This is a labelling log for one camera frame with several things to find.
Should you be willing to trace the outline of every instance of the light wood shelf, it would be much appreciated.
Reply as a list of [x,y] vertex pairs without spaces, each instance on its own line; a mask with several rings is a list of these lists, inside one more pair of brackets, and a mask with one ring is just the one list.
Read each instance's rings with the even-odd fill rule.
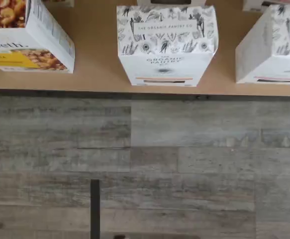
[[242,12],[242,0],[207,1],[216,7],[220,46],[197,87],[131,86],[117,56],[115,7],[133,4],[135,0],[76,0],[75,8],[52,11],[76,44],[74,74],[0,71],[0,89],[290,96],[290,86],[235,84],[235,48],[260,16]]

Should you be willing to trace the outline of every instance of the snack food image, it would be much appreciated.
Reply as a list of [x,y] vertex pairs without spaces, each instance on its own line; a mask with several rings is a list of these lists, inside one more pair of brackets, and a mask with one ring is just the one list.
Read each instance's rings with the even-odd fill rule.
[[39,66],[41,70],[66,71],[68,70],[49,50],[46,49],[22,49],[12,50],[20,52]]
[[0,28],[25,27],[25,0],[0,0]]

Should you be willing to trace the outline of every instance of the white box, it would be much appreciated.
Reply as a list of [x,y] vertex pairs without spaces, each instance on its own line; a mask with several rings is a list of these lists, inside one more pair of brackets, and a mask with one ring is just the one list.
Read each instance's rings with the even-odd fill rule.
[[290,5],[272,5],[236,48],[237,83],[290,85]]
[[243,10],[265,12],[272,4],[290,4],[290,0],[244,0]]
[[137,0],[139,6],[203,6],[206,0]]
[[48,7],[74,7],[75,0],[43,0]]
[[132,85],[196,86],[218,48],[214,7],[117,7],[118,55]]
[[0,69],[73,73],[75,46],[41,0],[0,4]]

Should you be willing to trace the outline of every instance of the yellow label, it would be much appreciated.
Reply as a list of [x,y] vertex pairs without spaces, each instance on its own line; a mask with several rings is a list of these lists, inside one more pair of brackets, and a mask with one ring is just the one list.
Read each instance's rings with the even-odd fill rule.
[[20,52],[0,53],[0,66],[40,68]]

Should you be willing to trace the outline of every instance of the floral pattern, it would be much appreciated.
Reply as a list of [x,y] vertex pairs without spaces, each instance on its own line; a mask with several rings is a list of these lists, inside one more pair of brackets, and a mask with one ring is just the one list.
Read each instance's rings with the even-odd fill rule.
[[[135,34],[135,24],[194,20],[194,31]],[[215,53],[218,29],[214,7],[118,6],[117,41],[120,55]]]
[[290,55],[290,5],[272,5],[273,53]]

